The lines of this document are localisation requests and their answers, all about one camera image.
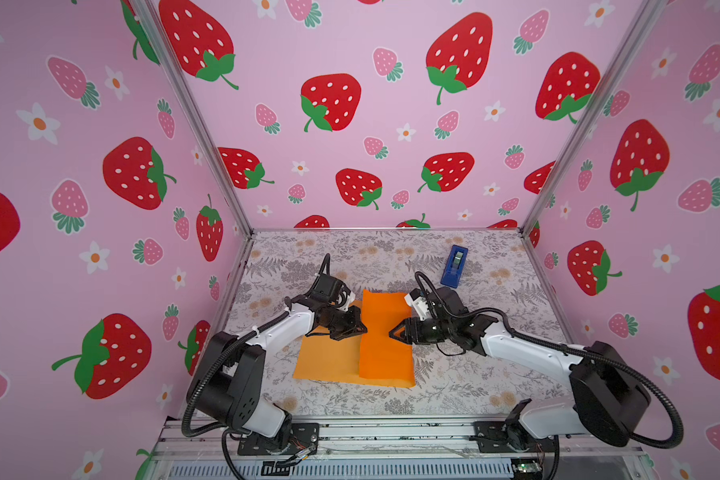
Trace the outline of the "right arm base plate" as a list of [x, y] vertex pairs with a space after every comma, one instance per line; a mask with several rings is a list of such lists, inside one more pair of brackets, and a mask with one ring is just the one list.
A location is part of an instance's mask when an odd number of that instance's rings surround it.
[[477, 444], [481, 453], [532, 454], [553, 453], [551, 438], [535, 439], [519, 424], [508, 426], [503, 421], [478, 421], [473, 424], [470, 441]]

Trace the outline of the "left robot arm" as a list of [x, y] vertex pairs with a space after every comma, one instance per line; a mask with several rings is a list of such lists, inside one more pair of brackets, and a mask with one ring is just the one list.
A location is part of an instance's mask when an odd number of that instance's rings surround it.
[[361, 336], [367, 327], [354, 293], [340, 279], [321, 273], [306, 293], [284, 300], [274, 319], [240, 335], [211, 337], [186, 396], [181, 432], [187, 438], [216, 429], [288, 442], [290, 414], [262, 397], [266, 357], [308, 335], [334, 341]]

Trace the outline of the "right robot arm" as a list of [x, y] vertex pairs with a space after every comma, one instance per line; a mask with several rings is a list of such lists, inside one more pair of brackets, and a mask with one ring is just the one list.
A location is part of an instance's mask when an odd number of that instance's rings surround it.
[[566, 347], [511, 330], [505, 312], [493, 307], [470, 311], [448, 287], [429, 294], [413, 290], [405, 302], [413, 314], [390, 330], [390, 338], [408, 345], [450, 341], [466, 352], [511, 361], [569, 386], [564, 397], [526, 399], [512, 409], [504, 431], [517, 451], [533, 440], [578, 434], [624, 447], [650, 404], [646, 389], [616, 368], [621, 359], [608, 345]]

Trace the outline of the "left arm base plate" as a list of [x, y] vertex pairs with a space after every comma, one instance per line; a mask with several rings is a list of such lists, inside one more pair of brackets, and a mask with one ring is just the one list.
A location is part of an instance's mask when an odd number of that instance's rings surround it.
[[239, 456], [298, 455], [313, 453], [319, 444], [320, 424], [314, 422], [286, 423], [274, 437], [251, 433], [237, 447]]

